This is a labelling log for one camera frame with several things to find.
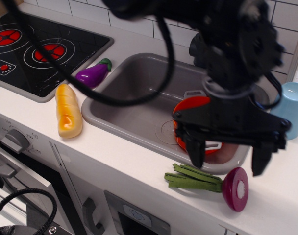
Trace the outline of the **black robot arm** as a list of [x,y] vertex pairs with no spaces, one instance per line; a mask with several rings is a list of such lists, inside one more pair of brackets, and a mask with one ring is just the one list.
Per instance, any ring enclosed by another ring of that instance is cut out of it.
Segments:
[[3,5],[17,24],[54,68],[83,94],[103,104],[128,107],[155,99],[171,81],[174,71],[174,49],[165,19],[180,21],[197,29],[206,51],[210,96],[208,104],[178,111],[176,135],[186,145],[191,162],[202,167],[206,141],[221,141],[253,147],[251,168],[261,175],[272,153],[286,146],[291,123],[268,114],[270,105],[255,100],[252,87],[261,76],[277,89],[282,86],[271,70],[282,64],[283,46],[268,19],[268,5],[263,0],[106,0],[114,16],[135,20],[147,15],[156,17],[167,52],[168,68],[156,91],[135,100],[118,100],[90,90],[63,68],[41,46],[29,31],[21,11],[12,0]]

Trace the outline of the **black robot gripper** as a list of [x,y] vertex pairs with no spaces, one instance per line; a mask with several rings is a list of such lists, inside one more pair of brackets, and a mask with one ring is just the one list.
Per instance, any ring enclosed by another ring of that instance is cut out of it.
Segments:
[[260,176],[272,153],[285,149],[291,123],[264,110],[255,99],[256,86],[226,90],[205,85],[208,104],[173,114],[175,133],[185,143],[193,166],[202,168],[206,141],[219,141],[253,147],[251,169]]

